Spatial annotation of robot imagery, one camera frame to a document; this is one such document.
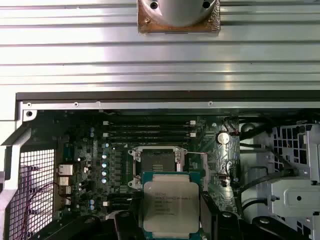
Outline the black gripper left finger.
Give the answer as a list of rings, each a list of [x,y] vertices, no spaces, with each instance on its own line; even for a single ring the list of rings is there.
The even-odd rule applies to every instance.
[[[37,233],[38,240],[143,240],[139,224],[143,193],[113,193],[102,202],[101,214],[71,213]]]

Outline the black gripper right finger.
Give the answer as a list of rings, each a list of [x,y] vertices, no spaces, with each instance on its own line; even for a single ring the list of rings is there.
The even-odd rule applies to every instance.
[[[269,216],[255,217],[251,223],[229,211],[220,211],[209,193],[199,197],[204,236],[208,240],[308,240],[309,237]]]

